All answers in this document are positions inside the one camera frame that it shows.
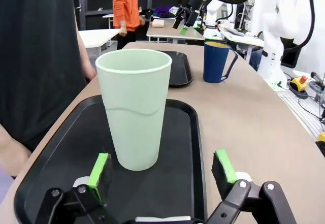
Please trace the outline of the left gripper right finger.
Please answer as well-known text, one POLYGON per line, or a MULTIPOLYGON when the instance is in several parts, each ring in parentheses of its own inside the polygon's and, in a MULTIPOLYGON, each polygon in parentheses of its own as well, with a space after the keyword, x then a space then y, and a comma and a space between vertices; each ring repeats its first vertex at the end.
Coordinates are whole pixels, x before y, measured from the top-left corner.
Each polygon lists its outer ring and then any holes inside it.
POLYGON ((206 223, 235 223, 241 212, 250 212, 257 223, 296 223, 278 182, 258 186, 238 177, 224 149, 214 152, 211 171, 222 201, 206 223))

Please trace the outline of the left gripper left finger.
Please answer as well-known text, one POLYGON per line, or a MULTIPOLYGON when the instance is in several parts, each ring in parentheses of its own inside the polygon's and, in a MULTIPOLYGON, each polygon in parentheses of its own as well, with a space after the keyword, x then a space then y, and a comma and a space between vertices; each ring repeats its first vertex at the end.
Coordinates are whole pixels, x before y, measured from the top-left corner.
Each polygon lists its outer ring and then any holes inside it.
POLYGON ((74 223, 79 217, 90 223, 118 223, 106 205, 112 172, 111 155, 99 153, 86 184, 46 191, 35 223, 74 223))

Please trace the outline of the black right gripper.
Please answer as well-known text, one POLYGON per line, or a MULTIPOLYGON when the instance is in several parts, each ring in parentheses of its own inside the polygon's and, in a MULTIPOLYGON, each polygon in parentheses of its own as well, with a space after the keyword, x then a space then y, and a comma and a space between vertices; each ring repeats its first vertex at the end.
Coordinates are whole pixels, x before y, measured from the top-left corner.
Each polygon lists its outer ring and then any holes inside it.
POLYGON ((182 28, 180 30, 181 35, 185 35, 190 27, 193 27, 199 12, 201 5, 205 0, 183 0, 183 6, 180 6, 176 15, 173 28, 177 29, 182 22, 182 28))

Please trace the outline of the person right hand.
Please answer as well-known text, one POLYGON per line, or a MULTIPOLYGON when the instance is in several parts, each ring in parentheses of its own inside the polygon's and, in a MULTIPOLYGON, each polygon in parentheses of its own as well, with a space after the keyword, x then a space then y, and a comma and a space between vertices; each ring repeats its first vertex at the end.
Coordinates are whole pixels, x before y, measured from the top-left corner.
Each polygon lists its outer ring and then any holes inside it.
POLYGON ((0 133, 1 166, 6 173, 17 177, 31 155, 21 143, 13 139, 1 125, 0 133))

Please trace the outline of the person left hand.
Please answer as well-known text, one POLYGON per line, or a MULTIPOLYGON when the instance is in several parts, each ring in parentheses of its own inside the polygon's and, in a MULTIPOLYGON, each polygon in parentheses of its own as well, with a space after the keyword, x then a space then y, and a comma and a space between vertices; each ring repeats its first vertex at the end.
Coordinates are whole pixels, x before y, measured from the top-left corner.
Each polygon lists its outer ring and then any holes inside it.
POLYGON ((97 75, 96 70, 93 68, 90 62, 86 62, 82 64, 83 73, 86 78, 87 82, 90 82, 92 79, 94 79, 97 75))

